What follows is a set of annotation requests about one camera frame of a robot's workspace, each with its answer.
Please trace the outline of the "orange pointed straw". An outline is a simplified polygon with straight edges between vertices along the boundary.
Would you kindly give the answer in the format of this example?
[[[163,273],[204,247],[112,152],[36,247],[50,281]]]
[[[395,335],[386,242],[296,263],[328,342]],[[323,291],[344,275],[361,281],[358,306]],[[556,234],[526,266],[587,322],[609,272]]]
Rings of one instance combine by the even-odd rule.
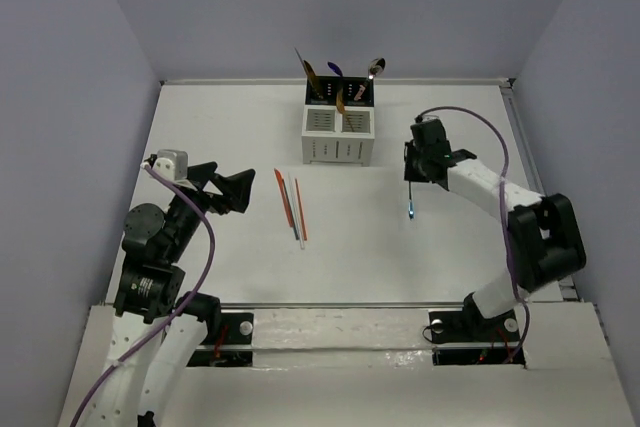
[[[282,185],[281,185],[281,181],[284,180],[284,179],[283,179],[282,174],[280,173],[280,171],[278,169],[276,169],[276,168],[274,168],[274,174],[275,174],[275,177],[276,177],[276,180],[277,180],[277,183],[278,183],[278,187],[279,187],[279,190],[280,190],[280,195],[281,195],[281,199],[282,199],[282,202],[283,202],[283,207],[284,207],[284,210],[285,210],[287,221],[288,221],[289,226],[291,227],[290,220],[289,220],[289,217],[287,215],[288,213],[287,213],[287,209],[286,209],[284,191],[283,191],[283,188],[282,188]]]

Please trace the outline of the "iridescent blue fork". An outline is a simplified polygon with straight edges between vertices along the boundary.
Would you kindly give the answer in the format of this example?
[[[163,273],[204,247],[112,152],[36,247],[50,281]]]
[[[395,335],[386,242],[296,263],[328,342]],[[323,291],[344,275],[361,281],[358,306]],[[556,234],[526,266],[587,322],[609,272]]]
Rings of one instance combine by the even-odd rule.
[[[414,202],[413,202],[413,189],[412,189],[412,182],[408,181],[407,182],[407,187],[408,187],[408,206],[407,206],[407,213],[408,213],[408,218],[410,220],[414,220],[415,218],[415,208],[414,208]]]

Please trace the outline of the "gold fork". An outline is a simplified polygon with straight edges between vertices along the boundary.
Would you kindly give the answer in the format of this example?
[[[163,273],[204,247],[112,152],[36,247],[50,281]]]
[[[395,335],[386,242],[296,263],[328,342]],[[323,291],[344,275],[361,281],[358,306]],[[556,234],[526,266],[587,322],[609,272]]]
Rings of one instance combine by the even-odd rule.
[[[346,111],[346,105],[344,101],[344,89],[342,86],[339,87],[336,93],[336,109],[341,114],[342,118],[347,122],[347,125],[349,126],[350,131],[354,132],[353,124]]]

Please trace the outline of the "silver spoon pink handle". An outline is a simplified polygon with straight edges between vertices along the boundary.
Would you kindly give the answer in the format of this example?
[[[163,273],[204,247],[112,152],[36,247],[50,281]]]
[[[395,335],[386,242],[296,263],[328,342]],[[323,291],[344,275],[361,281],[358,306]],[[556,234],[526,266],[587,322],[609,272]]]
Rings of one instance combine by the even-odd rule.
[[[356,95],[354,96],[355,101],[359,101],[362,98],[369,85],[377,76],[384,72],[385,68],[386,60],[383,57],[376,58],[369,64],[366,80],[360,85]]]

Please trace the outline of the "purple iridescent spoon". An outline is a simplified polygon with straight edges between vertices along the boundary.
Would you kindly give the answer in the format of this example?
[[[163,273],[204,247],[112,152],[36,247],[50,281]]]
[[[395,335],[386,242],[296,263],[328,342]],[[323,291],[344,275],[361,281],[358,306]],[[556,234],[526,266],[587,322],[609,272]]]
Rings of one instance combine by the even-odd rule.
[[[337,77],[342,78],[344,76],[342,69],[336,63],[328,61],[327,66]]]

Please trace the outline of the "gold black handled knife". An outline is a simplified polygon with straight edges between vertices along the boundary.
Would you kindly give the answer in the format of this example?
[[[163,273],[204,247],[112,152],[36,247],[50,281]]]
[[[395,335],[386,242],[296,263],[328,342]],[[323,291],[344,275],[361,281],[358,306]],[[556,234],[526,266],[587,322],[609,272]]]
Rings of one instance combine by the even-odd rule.
[[[323,99],[324,95],[323,95],[323,89],[322,89],[322,85],[313,69],[313,67],[311,66],[311,64],[307,61],[307,60],[303,60],[302,61],[303,64],[303,68],[307,77],[307,80],[309,81],[309,84],[311,85],[311,88],[313,89],[313,91],[315,92],[315,94],[317,95],[317,97],[319,99]]]

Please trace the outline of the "silver knife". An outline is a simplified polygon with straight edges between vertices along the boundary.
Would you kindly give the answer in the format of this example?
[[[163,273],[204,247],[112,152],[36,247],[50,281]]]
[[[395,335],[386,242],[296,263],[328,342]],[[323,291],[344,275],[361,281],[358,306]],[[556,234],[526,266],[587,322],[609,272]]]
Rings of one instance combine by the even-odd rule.
[[[296,47],[294,47],[294,51],[295,51],[295,53],[296,53],[296,55],[297,55],[297,58],[299,59],[299,62],[301,63],[301,65],[302,65],[302,66],[303,66],[303,68],[304,68],[305,61],[304,61],[304,59],[302,58],[302,56],[301,56],[301,54],[300,54],[299,50],[298,50]]]

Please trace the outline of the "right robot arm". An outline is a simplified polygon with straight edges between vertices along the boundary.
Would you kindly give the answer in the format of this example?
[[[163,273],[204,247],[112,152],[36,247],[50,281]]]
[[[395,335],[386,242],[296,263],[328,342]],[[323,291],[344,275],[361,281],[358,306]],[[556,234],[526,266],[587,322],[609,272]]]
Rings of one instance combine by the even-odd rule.
[[[562,194],[544,196],[507,180],[466,149],[453,150],[441,120],[421,115],[404,147],[404,179],[436,184],[473,203],[501,227],[506,266],[468,294],[459,311],[430,328],[436,343],[480,340],[522,300],[582,270],[587,261],[573,205]]]

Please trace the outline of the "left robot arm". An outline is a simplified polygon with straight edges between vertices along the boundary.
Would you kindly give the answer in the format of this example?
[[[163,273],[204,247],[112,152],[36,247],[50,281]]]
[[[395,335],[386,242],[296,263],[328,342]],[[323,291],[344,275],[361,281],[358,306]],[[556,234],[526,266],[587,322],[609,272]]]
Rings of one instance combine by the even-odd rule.
[[[208,213],[247,210],[255,172],[224,177],[214,162],[190,166],[167,153],[150,156],[141,167],[174,197],[167,209],[144,203],[125,218],[109,350],[72,419],[75,426],[160,425],[197,346],[221,330],[219,299],[198,286],[182,291],[185,273],[178,262],[198,228],[212,228]]]

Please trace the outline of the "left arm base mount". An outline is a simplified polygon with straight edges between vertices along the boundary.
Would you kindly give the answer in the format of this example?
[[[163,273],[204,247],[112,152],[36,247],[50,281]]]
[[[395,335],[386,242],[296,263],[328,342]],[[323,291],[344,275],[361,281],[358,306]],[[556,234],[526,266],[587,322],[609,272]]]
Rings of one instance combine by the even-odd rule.
[[[223,310],[215,334],[208,334],[188,361],[188,367],[234,368],[253,365],[254,313]]]

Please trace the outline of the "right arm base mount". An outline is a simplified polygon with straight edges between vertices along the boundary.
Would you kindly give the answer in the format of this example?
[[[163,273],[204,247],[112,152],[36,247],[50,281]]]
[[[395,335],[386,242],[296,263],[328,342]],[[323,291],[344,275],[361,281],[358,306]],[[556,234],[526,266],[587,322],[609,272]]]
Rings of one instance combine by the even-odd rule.
[[[510,357],[511,365],[524,365],[524,354],[514,353],[520,342],[520,330],[513,310],[471,332],[461,322],[461,312],[436,310],[422,330],[432,347],[434,366],[500,365]]]

